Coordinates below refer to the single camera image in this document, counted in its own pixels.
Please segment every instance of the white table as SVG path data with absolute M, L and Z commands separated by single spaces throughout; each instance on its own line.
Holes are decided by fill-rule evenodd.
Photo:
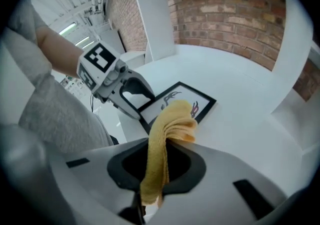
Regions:
M 144 76 L 156 96 L 181 81 L 216 99 L 216 104 L 196 129 L 196 143 L 239 157 L 270 178 L 287 195 L 294 193 L 299 188 L 302 160 L 299 146 L 279 129 L 271 116 L 257 119 L 260 121 L 257 123 L 242 119 L 263 85 L 233 67 L 230 60 L 220 59 L 223 51 L 218 51 L 217 56 L 212 55 L 212 51 L 201 53 L 201 57 L 188 51 L 177 53 L 145 64 L 136 71 Z M 243 62 L 259 66 L 251 61 Z M 126 96 L 137 108 L 148 101 L 142 95 Z M 128 142 L 148 137 L 139 121 L 120 111 L 118 116 Z

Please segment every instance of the black slot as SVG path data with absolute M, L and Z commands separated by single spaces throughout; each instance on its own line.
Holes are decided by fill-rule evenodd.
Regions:
M 84 165 L 84 164 L 89 163 L 89 162 L 90 162 L 90 160 L 87 159 L 87 158 L 80 158 L 80 159 L 76 159 L 76 160 L 72 160 L 72 161 L 66 162 L 66 165 L 69 168 L 73 168 L 73 167 L 78 167 L 78 166 Z
M 113 142 L 113 145 L 118 145 L 119 144 L 119 141 L 117 140 L 116 137 L 113 137 L 112 135 L 110 135 L 110 137 L 111 137 L 111 140 Z
M 186 193 L 192 190 L 206 173 L 206 164 L 197 154 L 183 146 L 167 140 L 166 143 L 169 183 L 163 188 L 162 195 Z M 107 171 L 121 188 L 135 192 L 131 206 L 119 215 L 134 223 L 143 224 L 140 201 L 140 183 L 145 177 L 148 157 L 148 139 L 127 149 L 110 159 Z
M 257 220 L 271 213 L 274 208 L 272 205 L 256 190 L 256 188 L 246 179 L 238 180 L 233 183 L 250 210 Z

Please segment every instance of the framed picture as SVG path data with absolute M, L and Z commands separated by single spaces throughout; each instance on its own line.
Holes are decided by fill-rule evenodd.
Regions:
M 205 117 L 209 110 L 216 103 L 210 96 L 182 83 L 178 82 L 159 94 L 155 99 L 150 100 L 140 108 L 142 118 L 140 123 L 149 134 L 151 126 L 160 112 L 175 100 L 186 100 L 192 105 L 191 116 L 198 122 Z

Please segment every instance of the yellow cloth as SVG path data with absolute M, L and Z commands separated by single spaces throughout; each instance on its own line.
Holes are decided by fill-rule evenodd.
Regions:
M 145 176 L 140 184 L 143 205 L 153 204 L 169 183 L 166 139 L 195 141 L 198 123 L 191 117 L 191 110 L 186 100 L 175 100 L 154 121 L 149 134 Z

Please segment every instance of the red brick wall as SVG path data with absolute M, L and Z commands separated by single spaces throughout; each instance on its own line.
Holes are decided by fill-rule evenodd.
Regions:
M 293 89 L 305 100 L 320 88 L 320 69 L 308 59 Z
M 126 51 L 145 51 L 147 37 L 136 0 L 108 0 L 107 18 L 118 30 Z
M 168 5 L 176 43 L 225 50 L 273 69 L 285 0 L 168 0 Z

